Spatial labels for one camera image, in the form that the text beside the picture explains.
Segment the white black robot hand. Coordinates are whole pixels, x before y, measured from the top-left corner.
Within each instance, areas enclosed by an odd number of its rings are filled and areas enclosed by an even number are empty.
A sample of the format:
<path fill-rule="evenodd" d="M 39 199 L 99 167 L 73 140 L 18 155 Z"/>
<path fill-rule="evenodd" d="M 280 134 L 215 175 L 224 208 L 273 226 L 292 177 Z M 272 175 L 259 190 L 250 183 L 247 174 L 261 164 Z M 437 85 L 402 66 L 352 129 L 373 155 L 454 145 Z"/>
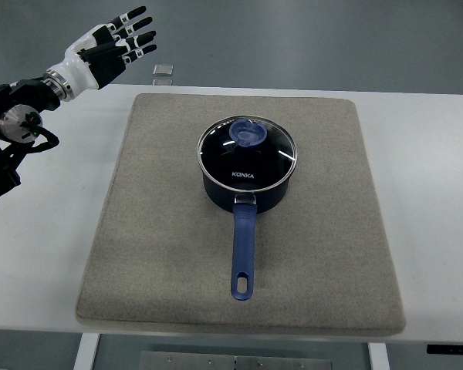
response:
<path fill-rule="evenodd" d="M 66 49 L 63 61 L 47 69 L 42 81 L 63 101 L 109 85 L 129 64 L 157 48 L 155 31 L 139 33 L 153 21 L 141 17 L 146 10 L 142 5 L 94 26 Z"/>

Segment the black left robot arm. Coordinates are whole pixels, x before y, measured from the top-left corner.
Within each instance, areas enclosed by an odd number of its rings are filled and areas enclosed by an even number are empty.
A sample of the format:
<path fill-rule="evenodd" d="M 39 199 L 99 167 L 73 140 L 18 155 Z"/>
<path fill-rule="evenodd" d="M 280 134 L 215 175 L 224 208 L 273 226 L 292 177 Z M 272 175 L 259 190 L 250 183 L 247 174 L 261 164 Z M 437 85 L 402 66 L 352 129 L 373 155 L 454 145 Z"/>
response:
<path fill-rule="evenodd" d="M 0 85 L 0 197 L 21 183 L 17 168 L 27 155 L 59 145 L 59 138 L 42 126 L 40 113 L 57 109 L 65 97 L 48 79 Z"/>

